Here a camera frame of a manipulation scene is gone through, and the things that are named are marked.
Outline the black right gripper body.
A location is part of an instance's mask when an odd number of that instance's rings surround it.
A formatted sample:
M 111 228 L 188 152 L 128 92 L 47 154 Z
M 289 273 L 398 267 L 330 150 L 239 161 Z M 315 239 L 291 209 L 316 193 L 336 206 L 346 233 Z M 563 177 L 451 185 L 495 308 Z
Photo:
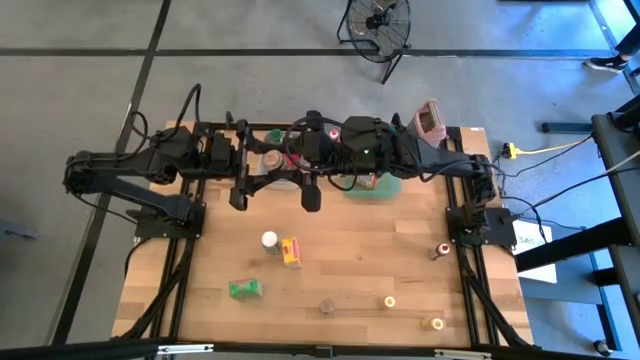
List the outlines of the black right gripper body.
M 301 170 L 337 173 L 345 169 L 345 146 L 323 131 L 301 132 L 294 138 L 294 164 Z

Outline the person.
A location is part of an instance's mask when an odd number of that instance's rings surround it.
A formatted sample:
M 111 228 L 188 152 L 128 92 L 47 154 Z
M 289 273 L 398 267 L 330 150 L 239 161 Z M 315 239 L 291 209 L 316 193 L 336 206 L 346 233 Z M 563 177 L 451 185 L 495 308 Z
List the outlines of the person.
M 640 51 L 640 23 L 637 23 L 614 47 L 615 56 L 590 57 L 583 64 L 594 70 L 620 73 L 629 63 L 630 59 Z

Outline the black aluminium table frame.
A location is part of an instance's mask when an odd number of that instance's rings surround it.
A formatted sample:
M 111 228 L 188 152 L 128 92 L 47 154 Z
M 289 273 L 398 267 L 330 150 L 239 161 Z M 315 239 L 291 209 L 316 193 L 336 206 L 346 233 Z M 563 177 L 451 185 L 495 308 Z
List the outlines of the black aluminium table frame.
M 235 124 L 238 121 L 228 120 L 225 123 L 211 123 L 212 129 L 223 133 L 237 145 Z M 123 335 L 103 342 L 70 344 L 64 340 L 56 340 L 48 346 L 10 349 L 0 351 L 0 360 L 133 360 L 142 357 L 160 356 L 157 348 L 160 345 L 175 344 L 213 344 L 213 352 L 257 352 L 283 353 L 291 355 L 308 355 L 314 357 L 316 346 L 332 346 L 334 357 L 339 355 L 353 356 L 432 356 L 437 348 L 419 346 L 371 346 L 371 345 L 337 345 L 337 344 L 285 344 L 285 343 L 238 343 L 238 342 L 180 342 L 175 336 L 145 337 L 144 331 L 151 320 L 159 312 L 173 288 L 186 276 L 191 267 L 193 254 L 186 251 L 175 270 L 160 287 L 159 293 L 150 306 L 133 326 Z M 493 360 L 603 360 L 594 356 L 572 355 L 569 353 L 546 351 L 538 346 L 526 343 L 507 323 L 498 311 L 495 303 L 468 267 L 461 270 L 462 279 L 469 284 L 498 330 L 506 337 L 505 345 L 473 344 L 468 351 L 491 353 Z

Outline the black floor fan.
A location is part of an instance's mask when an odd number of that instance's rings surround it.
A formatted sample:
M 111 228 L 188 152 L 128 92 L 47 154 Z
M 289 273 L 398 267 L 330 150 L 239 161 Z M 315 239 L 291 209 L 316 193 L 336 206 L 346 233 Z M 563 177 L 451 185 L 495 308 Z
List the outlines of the black floor fan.
M 384 85 L 411 49 L 411 12 L 410 0 L 347 0 L 336 38 L 365 60 L 385 64 Z

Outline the black side table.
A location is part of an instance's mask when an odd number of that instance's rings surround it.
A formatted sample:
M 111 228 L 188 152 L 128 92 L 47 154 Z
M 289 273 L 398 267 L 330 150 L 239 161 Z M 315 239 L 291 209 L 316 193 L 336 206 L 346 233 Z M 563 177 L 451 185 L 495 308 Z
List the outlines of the black side table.
M 529 206 L 531 210 L 569 191 L 608 179 L 620 216 L 516 256 L 520 271 L 607 248 L 613 266 L 592 273 L 597 286 L 618 285 L 640 345 L 640 95 L 605 115 L 591 118 L 591 133 L 604 173 L 576 183 Z

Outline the teal plastic tray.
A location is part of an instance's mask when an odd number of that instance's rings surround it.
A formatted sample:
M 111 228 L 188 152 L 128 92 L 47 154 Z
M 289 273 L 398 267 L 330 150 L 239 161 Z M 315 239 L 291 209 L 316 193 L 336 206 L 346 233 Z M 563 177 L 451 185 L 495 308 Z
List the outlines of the teal plastic tray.
M 345 146 L 343 185 L 356 198 L 391 198 L 400 190 L 399 180 L 389 173 L 394 154 L 393 134 L 386 123 L 371 117 L 350 117 L 341 128 L 340 143 Z M 377 187 L 367 191 L 356 185 L 358 175 L 375 174 Z

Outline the green Apple Jacks box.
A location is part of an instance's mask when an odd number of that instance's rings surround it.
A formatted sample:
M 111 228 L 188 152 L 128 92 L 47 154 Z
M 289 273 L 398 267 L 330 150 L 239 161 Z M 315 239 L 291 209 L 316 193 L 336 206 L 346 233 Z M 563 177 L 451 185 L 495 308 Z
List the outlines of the green Apple Jacks box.
M 237 301 L 260 298 L 263 296 L 262 283 L 256 278 L 232 280 L 229 282 L 229 295 Z

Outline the white paper sheet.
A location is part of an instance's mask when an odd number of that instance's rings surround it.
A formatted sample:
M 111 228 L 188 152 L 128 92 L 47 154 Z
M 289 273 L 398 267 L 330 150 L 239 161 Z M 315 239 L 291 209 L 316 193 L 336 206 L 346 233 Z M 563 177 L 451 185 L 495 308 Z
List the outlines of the white paper sheet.
M 514 221 L 512 225 L 516 238 L 516 245 L 512 248 L 513 255 L 519 255 L 553 240 L 550 226 L 539 227 L 537 223 L 521 220 Z M 556 267 L 553 264 L 527 271 L 518 271 L 518 276 L 550 284 L 557 283 Z

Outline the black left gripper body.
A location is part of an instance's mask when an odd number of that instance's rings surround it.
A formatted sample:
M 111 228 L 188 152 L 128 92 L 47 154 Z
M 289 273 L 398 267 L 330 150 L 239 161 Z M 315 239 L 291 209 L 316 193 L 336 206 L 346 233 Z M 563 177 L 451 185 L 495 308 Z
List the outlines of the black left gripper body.
M 249 192 L 249 165 L 247 162 L 246 140 L 250 134 L 246 120 L 240 120 L 235 127 L 237 145 L 221 132 L 215 132 L 210 138 L 203 166 L 204 178 L 223 180 L 233 179 L 234 187 L 240 193 Z

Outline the yellow Corn Pops box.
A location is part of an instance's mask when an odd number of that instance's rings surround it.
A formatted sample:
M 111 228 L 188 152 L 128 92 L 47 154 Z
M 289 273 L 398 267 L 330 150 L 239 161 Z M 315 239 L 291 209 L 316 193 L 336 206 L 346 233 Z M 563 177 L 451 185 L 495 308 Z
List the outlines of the yellow Corn Pops box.
M 286 267 L 302 266 L 299 242 L 295 237 L 283 238 L 281 240 L 281 251 L 283 264 Z

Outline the silver metal bracket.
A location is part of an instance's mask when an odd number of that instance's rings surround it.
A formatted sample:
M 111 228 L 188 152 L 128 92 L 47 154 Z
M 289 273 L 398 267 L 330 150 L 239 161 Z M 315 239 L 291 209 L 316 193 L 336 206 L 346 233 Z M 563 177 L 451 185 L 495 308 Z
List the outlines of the silver metal bracket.
M 213 352 L 213 344 L 175 344 L 160 345 L 157 348 L 158 355 L 179 355 Z
M 435 349 L 434 357 L 449 360 L 493 360 L 491 353 L 455 349 Z

